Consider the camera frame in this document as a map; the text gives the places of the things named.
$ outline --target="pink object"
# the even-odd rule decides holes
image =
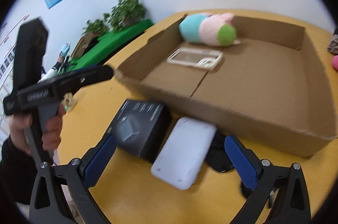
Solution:
[[[222,19],[219,14],[204,19],[198,29],[198,34],[203,40],[203,43],[213,47],[219,47],[217,35],[223,24],[224,19]]]
[[[338,71],[338,55],[333,57],[331,64],[332,67]]]
[[[221,18],[223,19],[224,23],[227,23],[229,25],[232,24],[232,19],[234,18],[234,13],[224,13],[221,15]]]

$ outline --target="clear phone case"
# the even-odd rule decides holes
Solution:
[[[181,47],[170,55],[167,62],[212,70],[222,57],[223,53],[217,50]]]

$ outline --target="screw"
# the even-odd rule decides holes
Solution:
[[[78,158],[74,158],[73,160],[72,160],[72,162],[71,162],[71,164],[73,165],[73,166],[76,166],[76,165],[78,165],[80,163],[80,159],[78,159]]]
[[[294,167],[295,169],[300,169],[300,165],[299,165],[298,163],[294,163],[293,167]]]
[[[46,168],[48,166],[48,163],[47,162],[42,162],[40,168]]]
[[[263,160],[262,160],[262,165],[263,165],[263,166],[266,166],[266,167],[267,167],[267,166],[270,166],[270,161],[267,160],[267,159],[263,159]]]

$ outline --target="yellow table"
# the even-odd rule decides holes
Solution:
[[[275,14],[245,10],[206,10],[266,18],[304,26],[315,41],[315,47],[329,75],[338,108],[338,73],[330,65],[332,55],[326,51],[331,34],[313,25]],[[122,49],[107,64],[118,67],[149,37],[182,17],[177,13],[149,28],[141,37]],[[109,82],[81,89],[77,104],[64,117],[59,156],[63,164],[97,144],[126,98],[142,99],[113,78]],[[301,164],[308,186],[312,216],[318,210],[337,176],[338,140],[330,143],[311,158],[299,158],[260,144],[241,139],[259,158],[268,158],[274,165]],[[99,182],[90,192],[112,223],[229,223],[245,202],[240,194],[240,179],[235,171],[217,173],[203,165],[197,182],[180,191],[154,178],[151,164],[117,149]],[[257,223],[268,215],[265,209]]]

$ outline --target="pink plush toy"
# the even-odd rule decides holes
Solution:
[[[234,14],[197,13],[187,16],[179,25],[180,33],[189,43],[210,46],[240,44],[232,25]]]
[[[338,55],[333,57],[331,64],[332,67],[338,71]]]

